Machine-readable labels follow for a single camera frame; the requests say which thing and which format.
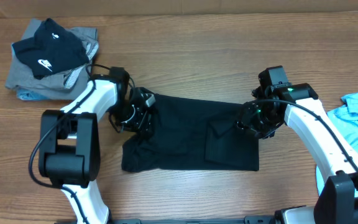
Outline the black t-shirt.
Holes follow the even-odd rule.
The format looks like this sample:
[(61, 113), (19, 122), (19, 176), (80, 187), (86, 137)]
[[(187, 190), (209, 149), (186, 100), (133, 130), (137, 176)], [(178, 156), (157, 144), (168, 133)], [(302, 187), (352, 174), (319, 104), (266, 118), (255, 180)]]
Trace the black t-shirt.
[(122, 170), (258, 171), (259, 142), (236, 126), (241, 107), (156, 94), (145, 129), (122, 146)]

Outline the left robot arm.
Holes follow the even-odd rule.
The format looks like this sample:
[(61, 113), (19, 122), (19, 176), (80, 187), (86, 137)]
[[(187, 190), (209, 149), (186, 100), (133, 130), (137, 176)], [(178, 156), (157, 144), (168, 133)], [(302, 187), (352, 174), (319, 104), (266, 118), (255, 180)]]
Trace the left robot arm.
[(39, 159), (39, 173), (48, 188), (62, 191), (76, 215), (76, 223), (112, 223), (96, 181), (101, 153), (98, 123), (104, 115), (117, 133), (150, 134), (155, 95), (137, 87), (122, 67), (92, 74), (85, 90), (69, 105), (42, 114), (40, 140), (31, 158)]

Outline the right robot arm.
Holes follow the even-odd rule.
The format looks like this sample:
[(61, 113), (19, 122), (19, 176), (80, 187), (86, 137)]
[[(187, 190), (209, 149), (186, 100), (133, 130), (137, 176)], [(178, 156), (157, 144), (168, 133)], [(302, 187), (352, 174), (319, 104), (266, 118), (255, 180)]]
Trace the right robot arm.
[(244, 103), (235, 125), (258, 139), (272, 137), (283, 124), (303, 141), (320, 169), (324, 187), (313, 207), (251, 216), (245, 223), (358, 224), (358, 153), (328, 118), (318, 94), (307, 83), (288, 81), (282, 66), (259, 73), (253, 101)]

